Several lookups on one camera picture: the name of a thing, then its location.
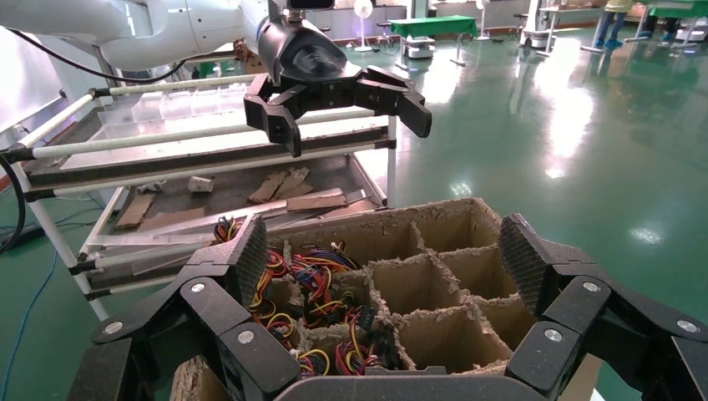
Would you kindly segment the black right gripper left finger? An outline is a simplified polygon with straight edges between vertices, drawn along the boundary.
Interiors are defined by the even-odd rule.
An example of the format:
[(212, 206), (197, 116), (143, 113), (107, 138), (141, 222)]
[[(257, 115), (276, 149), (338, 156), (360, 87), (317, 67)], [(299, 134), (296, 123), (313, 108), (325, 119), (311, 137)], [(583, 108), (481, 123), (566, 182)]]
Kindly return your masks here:
[(301, 369), (249, 309), (267, 250), (259, 216), (248, 216), (233, 240), (197, 250), (169, 285), (94, 329), (68, 398), (151, 400), (195, 357), (231, 399), (277, 398)]

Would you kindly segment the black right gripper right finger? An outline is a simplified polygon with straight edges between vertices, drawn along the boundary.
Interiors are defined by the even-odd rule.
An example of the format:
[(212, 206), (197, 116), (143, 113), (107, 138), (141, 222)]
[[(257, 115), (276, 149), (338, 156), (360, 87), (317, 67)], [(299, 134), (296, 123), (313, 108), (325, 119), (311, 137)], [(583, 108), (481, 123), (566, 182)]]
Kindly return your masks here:
[(615, 281), (583, 249), (540, 236), (518, 213), (499, 251), (534, 325), (506, 375), (555, 400), (583, 359), (607, 363), (644, 400), (707, 397), (707, 326)]

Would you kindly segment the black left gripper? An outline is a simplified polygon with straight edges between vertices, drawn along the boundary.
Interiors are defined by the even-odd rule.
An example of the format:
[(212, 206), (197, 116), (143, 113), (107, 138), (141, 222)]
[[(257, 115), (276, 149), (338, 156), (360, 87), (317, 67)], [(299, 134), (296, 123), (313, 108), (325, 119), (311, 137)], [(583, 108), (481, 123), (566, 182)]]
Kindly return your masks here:
[(246, 123), (301, 156), (296, 119), (308, 109), (357, 106), (398, 117), (418, 138), (427, 138), (432, 112), (413, 81), (388, 70), (349, 62), (318, 27), (279, 16), (260, 31), (258, 53), (268, 74), (257, 74), (243, 99)]

